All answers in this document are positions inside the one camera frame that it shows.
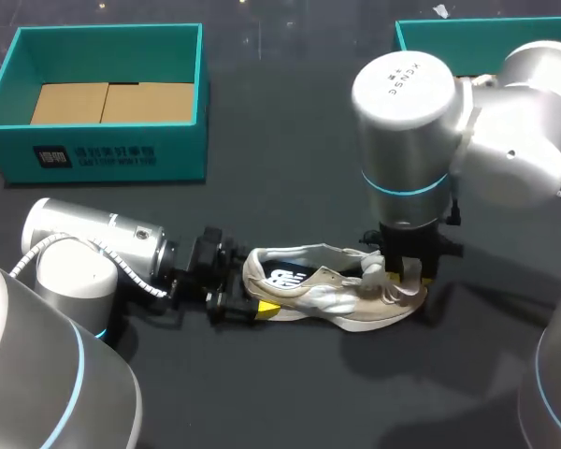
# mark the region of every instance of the black shoe insole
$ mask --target black shoe insole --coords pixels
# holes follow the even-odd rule
[[[318,270],[317,268],[302,267],[298,264],[282,262],[280,260],[266,260],[262,264],[262,268],[268,282],[280,288],[295,287],[309,279]],[[340,274],[346,278],[361,278],[362,269],[347,269],[341,271]]]

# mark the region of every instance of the shoe sole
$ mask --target shoe sole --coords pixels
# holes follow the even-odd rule
[[[322,318],[323,320],[326,320],[332,323],[333,325],[338,326],[343,330],[346,330],[347,332],[368,332],[369,330],[381,329],[383,327],[393,325],[394,323],[397,323],[407,318],[412,313],[417,311],[422,304],[424,304],[423,301],[416,308],[411,309],[410,311],[407,311],[402,315],[394,316],[392,318],[385,318],[383,320],[377,320],[377,321],[355,321],[355,320],[350,320],[348,318],[344,318],[342,316],[328,316],[323,314],[310,315],[295,309],[280,309],[279,313],[277,313],[272,318],[269,318],[267,321],[282,322],[282,321],[303,320],[305,318]]]

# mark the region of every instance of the robotic arm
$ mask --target robotic arm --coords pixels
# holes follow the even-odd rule
[[[380,223],[387,270],[422,261],[432,281],[442,255],[462,248],[439,234],[459,225],[458,183],[508,208],[537,207],[561,188],[561,43],[512,52],[496,77],[475,85],[418,51],[386,54],[357,75],[362,176]]]

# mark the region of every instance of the coiled cable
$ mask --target coiled cable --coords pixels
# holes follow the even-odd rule
[[[8,275],[11,278],[16,278],[17,276],[19,276],[21,271],[32,260],[34,260],[34,258],[36,258],[38,254],[40,254],[43,250],[45,250],[50,245],[52,245],[52,243],[58,240],[75,239],[75,238],[76,236],[73,236],[71,234],[66,234],[63,232],[58,234],[52,234],[51,236],[44,238],[37,245],[35,245],[31,250],[29,250],[26,255],[22,257],[19,263],[15,266],[15,268],[12,269],[12,271],[10,271],[10,273],[8,273]],[[143,291],[158,298],[166,297],[168,295],[168,292],[152,287],[148,283],[141,280],[141,278],[139,278],[139,276],[121,259],[121,257],[118,254],[116,254],[114,250],[109,248],[108,245],[103,240],[96,239],[96,238],[83,238],[83,239],[90,241],[95,246],[97,246],[100,250],[102,250],[103,254],[107,258],[109,258],[112,262],[114,262],[117,266],[119,266],[121,270],[124,271],[124,273],[131,279],[131,281],[133,281]]]

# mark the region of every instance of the cardboard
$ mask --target cardboard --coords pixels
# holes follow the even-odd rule
[[[110,84],[102,123],[190,122],[193,106],[192,83]]]
[[[44,84],[31,124],[100,123],[107,82]]]

